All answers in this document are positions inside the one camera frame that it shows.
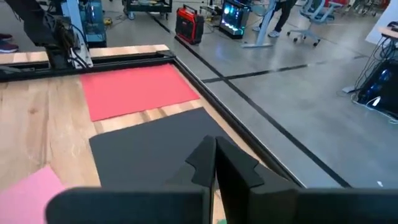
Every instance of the shoe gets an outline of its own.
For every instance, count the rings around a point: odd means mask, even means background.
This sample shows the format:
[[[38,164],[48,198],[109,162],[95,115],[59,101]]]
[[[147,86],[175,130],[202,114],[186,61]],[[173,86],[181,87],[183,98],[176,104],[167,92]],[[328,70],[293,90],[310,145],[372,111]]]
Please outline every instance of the shoe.
[[[1,53],[13,53],[18,51],[19,47],[15,44],[10,44],[0,40],[0,52]]]
[[[0,40],[8,41],[12,39],[11,34],[0,34]]]
[[[279,37],[280,36],[280,32],[277,31],[272,31],[268,34],[269,37]]]

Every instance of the black foam pad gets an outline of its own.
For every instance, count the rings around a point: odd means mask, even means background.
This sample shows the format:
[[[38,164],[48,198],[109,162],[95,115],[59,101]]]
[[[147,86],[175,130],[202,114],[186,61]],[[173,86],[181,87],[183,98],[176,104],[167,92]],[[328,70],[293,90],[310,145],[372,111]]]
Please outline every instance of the black foam pad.
[[[205,136],[232,140],[203,109],[190,110],[90,139],[101,186],[131,189],[163,184]]]

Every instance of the office chair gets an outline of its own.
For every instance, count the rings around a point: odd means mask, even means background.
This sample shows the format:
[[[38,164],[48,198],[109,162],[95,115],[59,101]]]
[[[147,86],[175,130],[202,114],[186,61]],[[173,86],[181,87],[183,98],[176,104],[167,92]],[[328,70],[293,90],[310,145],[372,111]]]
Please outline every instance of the office chair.
[[[325,0],[308,0],[300,9],[300,14],[310,21],[310,27],[305,30],[290,30],[288,31],[287,35],[290,35],[292,32],[299,33],[300,35],[293,39],[295,43],[298,41],[299,38],[305,40],[307,37],[309,37],[316,41],[315,43],[313,43],[313,46],[316,47],[321,41],[321,38],[317,36],[314,32],[312,32],[312,25],[322,25],[326,24],[329,21],[334,21],[335,17],[333,15],[333,11],[336,8],[343,7],[342,4],[331,1],[329,1],[329,8],[326,11],[323,11],[324,6]]]

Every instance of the wooden table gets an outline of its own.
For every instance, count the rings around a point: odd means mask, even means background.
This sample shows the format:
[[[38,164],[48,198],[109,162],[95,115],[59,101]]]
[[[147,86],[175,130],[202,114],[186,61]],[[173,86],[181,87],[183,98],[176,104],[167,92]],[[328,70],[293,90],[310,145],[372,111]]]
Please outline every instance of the wooden table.
[[[398,32],[392,31],[390,27],[379,27],[379,32],[389,37],[398,39]]]
[[[168,48],[149,45],[92,49],[91,55],[102,57],[158,50]],[[0,55],[0,63],[46,60],[45,52]],[[46,165],[66,187],[99,186],[89,138],[199,107],[204,107],[237,145],[261,161],[202,96],[199,100],[91,122],[79,77],[74,75],[0,83],[0,103],[0,190]],[[216,223],[224,219],[224,211],[220,193],[216,192],[214,198],[213,223]]]

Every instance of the red mat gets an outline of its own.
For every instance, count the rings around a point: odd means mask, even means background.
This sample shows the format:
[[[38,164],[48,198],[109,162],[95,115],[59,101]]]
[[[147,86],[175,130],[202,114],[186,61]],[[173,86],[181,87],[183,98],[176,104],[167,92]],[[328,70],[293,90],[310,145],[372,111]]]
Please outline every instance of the red mat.
[[[80,76],[92,121],[199,99],[171,65]]]

